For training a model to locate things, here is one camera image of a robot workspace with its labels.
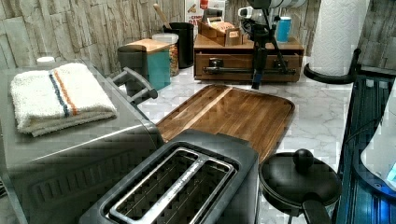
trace bread box drawer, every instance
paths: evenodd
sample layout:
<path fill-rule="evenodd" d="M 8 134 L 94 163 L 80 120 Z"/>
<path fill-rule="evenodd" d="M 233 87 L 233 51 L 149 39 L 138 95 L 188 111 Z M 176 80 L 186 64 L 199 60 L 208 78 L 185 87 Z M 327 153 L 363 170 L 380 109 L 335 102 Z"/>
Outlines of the bread box drawer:
<path fill-rule="evenodd" d="M 209 66 L 211 58 L 222 59 L 225 68 L 246 68 L 251 69 L 250 72 L 243 73 L 220 73 L 210 74 L 204 70 Z M 294 69 L 295 73 L 292 75 L 284 74 L 265 74 L 262 76 L 262 81 L 270 82 L 296 82 L 300 78 L 301 64 L 303 56 L 297 53 L 291 55 L 283 55 L 288 69 Z M 235 80 L 235 81 L 251 81 L 253 76 L 253 55 L 252 54 L 207 54 L 198 52 L 195 54 L 194 62 L 194 78 L 197 80 Z M 265 68 L 276 68 L 278 60 L 276 55 L 268 55 Z"/>

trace cardboard box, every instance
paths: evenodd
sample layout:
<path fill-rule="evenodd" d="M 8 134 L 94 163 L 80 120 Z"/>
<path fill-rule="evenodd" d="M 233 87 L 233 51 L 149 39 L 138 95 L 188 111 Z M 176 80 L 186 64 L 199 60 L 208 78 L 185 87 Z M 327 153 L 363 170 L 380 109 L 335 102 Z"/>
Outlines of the cardboard box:
<path fill-rule="evenodd" d="M 235 46 L 243 44 L 243 35 L 238 27 L 227 29 L 226 33 L 217 30 L 208 24 L 198 20 L 198 34 L 222 46 Z"/>

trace wooden box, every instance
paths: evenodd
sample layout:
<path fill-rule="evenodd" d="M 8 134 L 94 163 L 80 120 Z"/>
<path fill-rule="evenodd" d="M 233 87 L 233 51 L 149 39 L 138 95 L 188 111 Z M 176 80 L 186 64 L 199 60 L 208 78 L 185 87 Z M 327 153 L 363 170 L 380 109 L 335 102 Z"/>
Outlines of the wooden box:
<path fill-rule="evenodd" d="M 238 27 L 228 29 L 226 30 L 226 33 L 223 33 L 222 31 L 203 23 L 201 20 L 198 20 L 197 22 L 198 34 L 205 36 L 219 45 L 235 46 L 242 44 L 242 34 Z"/>
<path fill-rule="evenodd" d="M 253 72 L 246 73 L 221 73 L 209 74 L 204 71 L 209 66 L 210 58 L 219 58 L 224 61 L 225 68 L 247 68 L 253 70 L 253 41 L 243 37 L 242 45 L 222 46 L 203 35 L 197 35 L 194 43 L 194 78 L 196 80 L 234 80 L 249 82 L 253 78 Z M 304 48 L 295 38 L 290 38 L 287 43 L 278 43 L 288 69 L 294 69 L 293 75 L 265 74 L 262 81 L 266 82 L 296 82 L 300 79 L 301 66 L 304 57 Z M 268 56 L 266 69 L 272 69 L 277 65 L 277 56 L 272 44 L 266 45 Z"/>

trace kettle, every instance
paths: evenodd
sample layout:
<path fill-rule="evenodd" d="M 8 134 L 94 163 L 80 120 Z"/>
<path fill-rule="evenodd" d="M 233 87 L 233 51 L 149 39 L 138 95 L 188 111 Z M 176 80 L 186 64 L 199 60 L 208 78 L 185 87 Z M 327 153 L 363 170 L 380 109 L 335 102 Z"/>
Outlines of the kettle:
<path fill-rule="evenodd" d="M 325 206 L 341 195 L 341 180 L 326 163 L 307 149 L 277 153 L 262 162 L 259 170 L 264 197 L 276 209 L 298 217 L 304 213 L 308 224 L 330 224 Z"/>

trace white towel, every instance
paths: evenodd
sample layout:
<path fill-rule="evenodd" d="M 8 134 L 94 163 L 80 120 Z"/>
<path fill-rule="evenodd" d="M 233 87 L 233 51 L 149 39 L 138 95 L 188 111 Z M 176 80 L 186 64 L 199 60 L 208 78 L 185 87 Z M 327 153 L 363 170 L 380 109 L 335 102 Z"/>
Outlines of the white towel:
<path fill-rule="evenodd" d="M 34 137 L 116 115 L 116 107 L 86 65 L 17 74 L 11 81 L 18 131 Z"/>

